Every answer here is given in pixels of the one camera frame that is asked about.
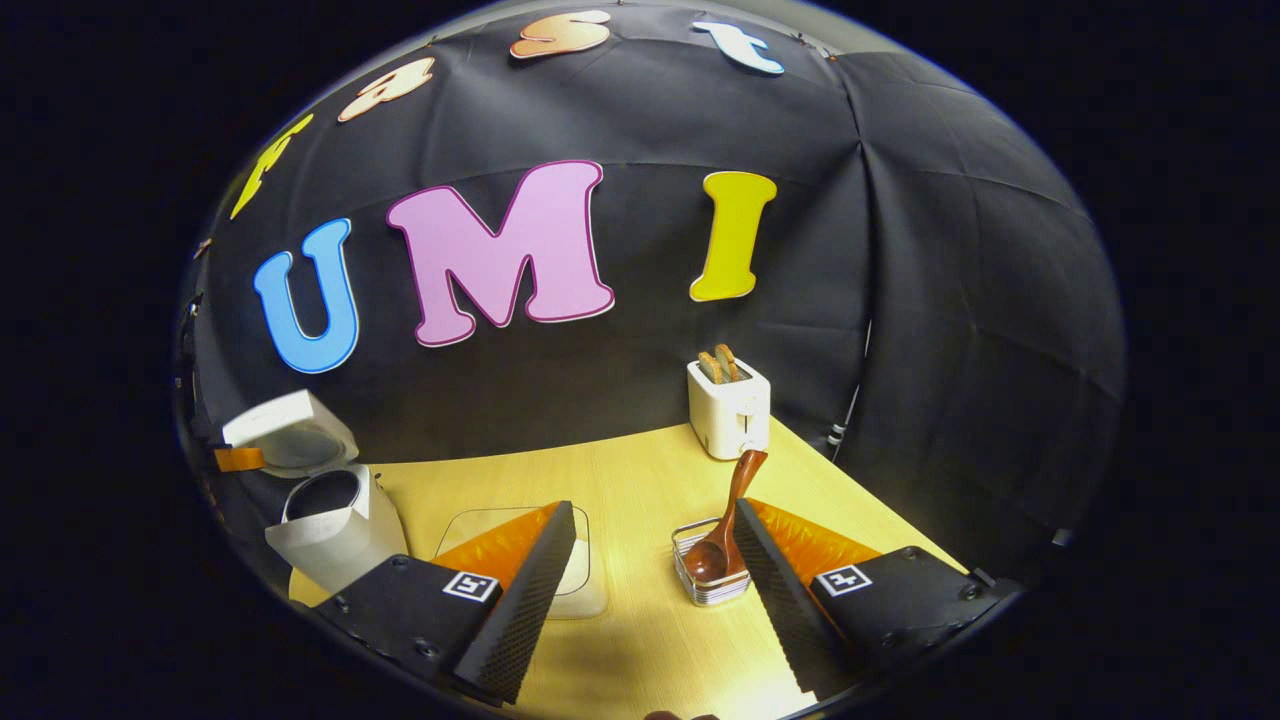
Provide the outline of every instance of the blue letter u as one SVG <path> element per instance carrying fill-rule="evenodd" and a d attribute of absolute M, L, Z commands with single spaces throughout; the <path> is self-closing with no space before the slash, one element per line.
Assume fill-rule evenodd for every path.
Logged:
<path fill-rule="evenodd" d="M 253 290 L 262 297 L 266 329 L 291 368 L 300 373 L 324 373 L 342 365 L 356 348 L 360 319 L 356 301 L 351 296 L 347 263 L 342 256 L 342 242 L 351 234 L 351 220 L 330 220 L 307 234 L 302 241 L 302 254 L 316 264 L 320 293 L 329 314 L 329 327 L 320 337 L 302 334 L 293 297 L 289 295 L 289 268 L 293 255 L 279 252 L 268 259 L 253 275 Z"/>

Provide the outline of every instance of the letter i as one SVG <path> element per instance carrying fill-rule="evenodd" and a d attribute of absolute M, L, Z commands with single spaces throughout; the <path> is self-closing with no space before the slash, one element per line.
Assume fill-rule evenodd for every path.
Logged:
<path fill-rule="evenodd" d="M 707 264 L 689 287 L 689 297 L 698 302 L 742 297 L 755 288 L 755 234 L 764 204 L 777 197 L 778 186 L 755 173 L 726 172 L 707 176 L 703 190 L 716 202 L 716 215 Z"/>

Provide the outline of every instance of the wooden table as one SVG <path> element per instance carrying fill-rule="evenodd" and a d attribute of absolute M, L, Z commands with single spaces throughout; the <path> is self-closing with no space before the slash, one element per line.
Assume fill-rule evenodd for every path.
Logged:
<path fill-rule="evenodd" d="M 769 457 L 748 496 L 881 552 L 923 547 L 964 571 L 776 419 Z M 687 425 L 599 442 L 434 462 L 371 465 L 399 511 L 415 557 L 430 560 L 449 520 L 483 507 L 568 500 L 590 518 L 609 607 L 543 626 L 509 717 L 634 719 L 654 710 L 721 720 L 777 717 L 814 703 L 801 693 L 751 585 L 698 607 L 672 568 L 671 532 L 724 511 L 733 461 L 714 460 Z M 328 593 L 294 570 L 289 596 Z M 696 657 L 717 656 L 695 664 Z"/>

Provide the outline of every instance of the metal utensil holder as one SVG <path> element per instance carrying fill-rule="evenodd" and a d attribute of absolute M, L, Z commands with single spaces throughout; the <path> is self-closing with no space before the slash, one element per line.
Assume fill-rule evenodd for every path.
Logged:
<path fill-rule="evenodd" d="M 685 569 L 685 555 L 689 552 L 689 548 L 694 547 L 694 543 L 707 537 L 707 533 L 712 530 L 716 523 L 719 523 L 719 518 L 710 518 L 692 525 L 676 528 L 671 533 L 671 555 L 676 561 L 676 574 L 680 575 L 680 583 L 685 585 L 689 598 L 694 601 L 694 605 L 700 607 L 733 600 L 745 593 L 746 585 L 751 584 L 751 575 L 746 570 L 710 583 L 701 583 L 689 577 L 689 571 Z"/>

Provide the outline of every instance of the pink letter m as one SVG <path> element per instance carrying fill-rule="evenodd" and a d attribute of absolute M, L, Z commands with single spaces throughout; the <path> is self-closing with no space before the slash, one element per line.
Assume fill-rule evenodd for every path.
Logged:
<path fill-rule="evenodd" d="M 387 224 L 404 231 L 422 305 L 417 341 L 461 342 L 476 320 L 458 309 L 451 279 L 490 323 L 511 323 L 525 264 L 534 296 L 525 314 L 539 323 L 599 315 L 613 307 L 591 245 L 591 188 L 604 170 L 586 160 L 548 163 L 525 173 L 497 233 L 452 187 L 431 187 L 392 205 Z"/>

